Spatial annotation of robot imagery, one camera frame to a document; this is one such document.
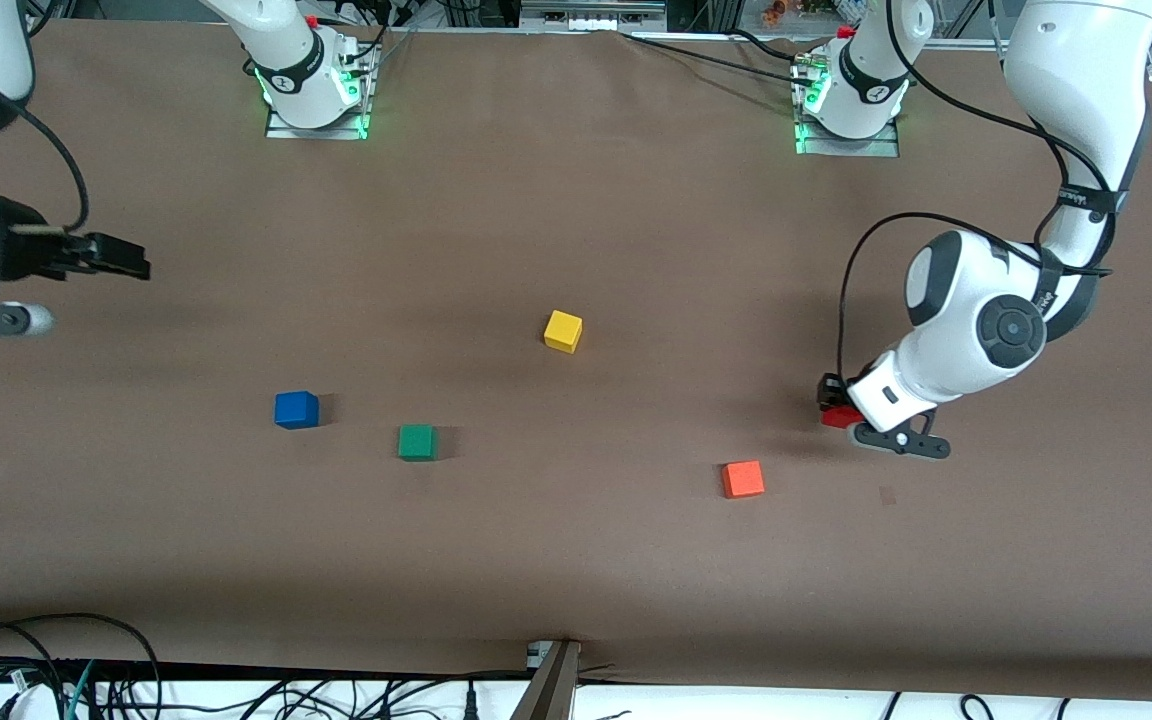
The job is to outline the aluminium frame bar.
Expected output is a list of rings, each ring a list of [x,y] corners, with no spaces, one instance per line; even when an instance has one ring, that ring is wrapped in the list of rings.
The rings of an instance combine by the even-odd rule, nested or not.
[[[543,32],[667,32],[666,0],[518,0],[518,26]]]

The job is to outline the grey metal post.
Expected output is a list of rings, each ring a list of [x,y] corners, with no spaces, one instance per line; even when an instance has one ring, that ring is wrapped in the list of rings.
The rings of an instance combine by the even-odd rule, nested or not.
[[[579,683],[579,641],[556,641],[535,670],[509,720],[573,720]]]

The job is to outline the blue wooden cube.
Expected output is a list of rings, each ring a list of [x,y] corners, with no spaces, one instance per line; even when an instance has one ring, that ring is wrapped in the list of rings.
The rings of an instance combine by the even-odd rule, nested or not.
[[[317,429],[323,424],[321,401],[314,393],[300,389],[276,393],[271,420],[279,429]]]

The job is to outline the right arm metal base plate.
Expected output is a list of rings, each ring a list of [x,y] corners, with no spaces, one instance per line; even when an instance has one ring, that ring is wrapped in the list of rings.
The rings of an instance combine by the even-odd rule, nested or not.
[[[265,135],[366,141],[380,51],[320,28],[298,63],[280,69],[256,65],[262,99],[270,106]]]

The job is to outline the orange wooden cube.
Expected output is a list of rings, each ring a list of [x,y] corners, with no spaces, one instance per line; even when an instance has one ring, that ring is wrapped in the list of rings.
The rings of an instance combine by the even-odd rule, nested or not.
[[[744,460],[727,462],[719,470],[723,497],[728,500],[764,495],[765,479],[761,462]]]

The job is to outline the yellow wooden cube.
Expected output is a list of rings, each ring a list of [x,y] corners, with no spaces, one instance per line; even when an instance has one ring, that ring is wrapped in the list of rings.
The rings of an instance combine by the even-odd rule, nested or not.
[[[553,350],[575,354],[579,347],[582,329],[584,329],[584,320],[581,316],[568,314],[558,309],[553,310],[541,334],[543,343]]]

